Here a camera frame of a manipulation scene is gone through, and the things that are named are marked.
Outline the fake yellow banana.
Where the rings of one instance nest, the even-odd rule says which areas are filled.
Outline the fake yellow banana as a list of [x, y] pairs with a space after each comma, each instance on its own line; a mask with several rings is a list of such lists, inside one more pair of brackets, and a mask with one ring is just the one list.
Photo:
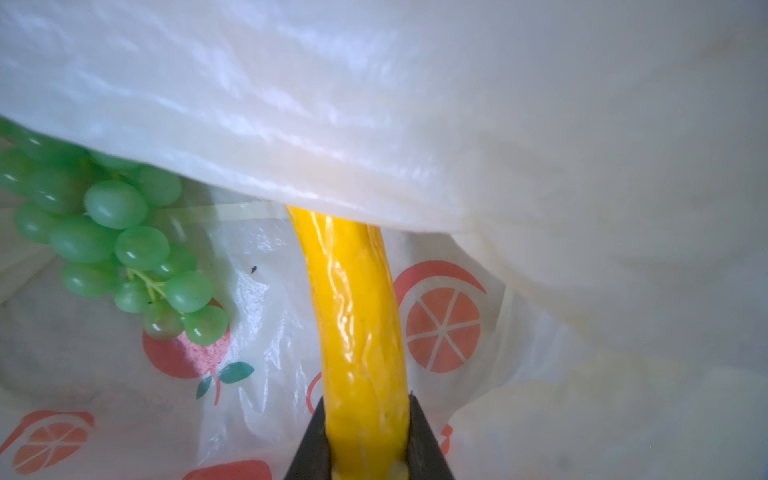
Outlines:
[[316, 314], [335, 479], [406, 479], [409, 394], [379, 228], [292, 207]]

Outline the fake green grapes bunch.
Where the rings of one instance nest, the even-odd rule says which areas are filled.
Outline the fake green grapes bunch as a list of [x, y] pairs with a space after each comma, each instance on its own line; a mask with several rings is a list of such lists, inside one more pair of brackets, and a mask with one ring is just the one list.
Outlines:
[[181, 178], [136, 161], [1, 121], [1, 187], [21, 197], [12, 213], [26, 240], [63, 260], [61, 281], [84, 298], [110, 295], [144, 318], [156, 340], [221, 340], [229, 316], [193, 251], [172, 242], [154, 215], [181, 199]]

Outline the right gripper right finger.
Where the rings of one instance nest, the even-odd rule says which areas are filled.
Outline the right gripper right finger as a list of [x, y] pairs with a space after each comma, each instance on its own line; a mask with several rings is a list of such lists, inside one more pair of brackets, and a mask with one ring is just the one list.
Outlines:
[[410, 423], [406, 464], [410, 480], [454, 480], [416, 396], [409, 395]]

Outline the cream plastic shopping bag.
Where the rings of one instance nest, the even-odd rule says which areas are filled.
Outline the cream plastic shopping bag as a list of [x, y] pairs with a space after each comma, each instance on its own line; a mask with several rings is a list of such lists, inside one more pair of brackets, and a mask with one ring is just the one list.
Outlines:
[[187, 178], [212, 350], [1, 198], [5, 479], [279, 479], [324, 392], [290, 203], [377, 224], [458, 479], [767, 475], [763, 1], [5, 1], [1, 114]]

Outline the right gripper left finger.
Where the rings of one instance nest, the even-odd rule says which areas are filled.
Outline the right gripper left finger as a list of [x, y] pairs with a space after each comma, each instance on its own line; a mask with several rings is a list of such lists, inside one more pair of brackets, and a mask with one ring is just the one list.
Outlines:
[[324, 398], [321, 398], [284, 476], [285, 480], [331, 480], [331, 449], [326, 435]]

